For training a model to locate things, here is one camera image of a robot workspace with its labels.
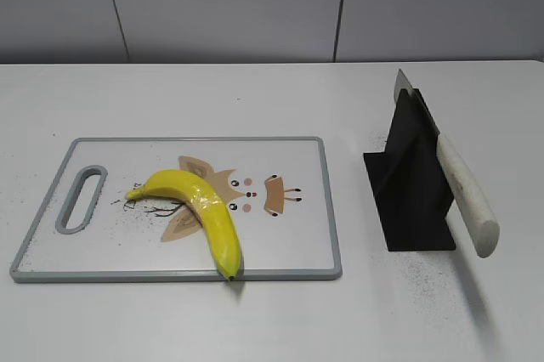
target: cutting board handle hole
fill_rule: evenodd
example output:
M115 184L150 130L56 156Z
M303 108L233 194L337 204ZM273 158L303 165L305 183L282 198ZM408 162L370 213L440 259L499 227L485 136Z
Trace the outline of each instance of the cutting board handle hole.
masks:
M84 167L77 173L65 203L60 208L55 223L57 232L73 235L87 227L107 174L106 169L99 165Z

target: gray wall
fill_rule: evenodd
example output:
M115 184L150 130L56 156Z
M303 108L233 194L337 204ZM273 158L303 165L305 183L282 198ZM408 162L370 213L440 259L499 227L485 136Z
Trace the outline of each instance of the gray wall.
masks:
M544 0L344 0L337 61L544 56Z
M111 0L0 0L0 63L126 60Z
M332 61L340 0L116 0L132 62Z
M542 59L543 3L344 0L337 61ZM340 0L0 0L0 63L328 62L339 8Z

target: white knife handle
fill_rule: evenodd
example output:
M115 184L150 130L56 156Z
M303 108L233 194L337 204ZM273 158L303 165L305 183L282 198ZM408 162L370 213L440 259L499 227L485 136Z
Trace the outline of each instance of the white knife handle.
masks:
M488 257L495 250L500 230L484 193L465 161L442 133L438 136L436 156L456 198L476 252L480 257Z

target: banana stem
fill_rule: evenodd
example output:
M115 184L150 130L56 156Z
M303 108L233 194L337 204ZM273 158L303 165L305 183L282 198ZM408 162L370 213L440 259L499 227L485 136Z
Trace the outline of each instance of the banana stem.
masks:
M145 195L144 187L136 188L127 192L127 200L136 201Z

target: white cutting board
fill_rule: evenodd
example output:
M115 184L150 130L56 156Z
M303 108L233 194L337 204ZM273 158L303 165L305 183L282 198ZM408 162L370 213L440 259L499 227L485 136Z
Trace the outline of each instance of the white cutting board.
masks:
M341 274L320 139L78 139L14 261L14 279L218 280L204 230L196 225L194 233L173 233L171 221L183 216L185 206L158 217L168 212L147 211L176 205L171 200L127 204L124 198L152 173L180 165L204 178L215 177L214 186L223 191L241 243L241 280L329 280ZM87 166L108 172L93 215L85 229L61 234L55 222L77 173ZM226 170L231 172L217 175ZM275 182L283 183L283 189L294 189L280 198L293 199L283 200L283 208L277 188L265 187L272 175L281 178ZM265 211L267 196L276 203Z

